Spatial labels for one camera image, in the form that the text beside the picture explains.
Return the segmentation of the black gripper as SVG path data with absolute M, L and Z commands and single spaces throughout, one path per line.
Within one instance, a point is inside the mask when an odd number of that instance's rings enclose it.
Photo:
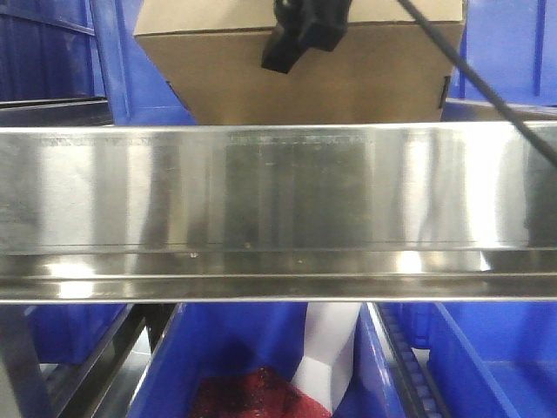
M 276 25 L 261 67 L 286 74 L 310 49 L 331 52 L 345 36 L 351 0 L 275 1 Z

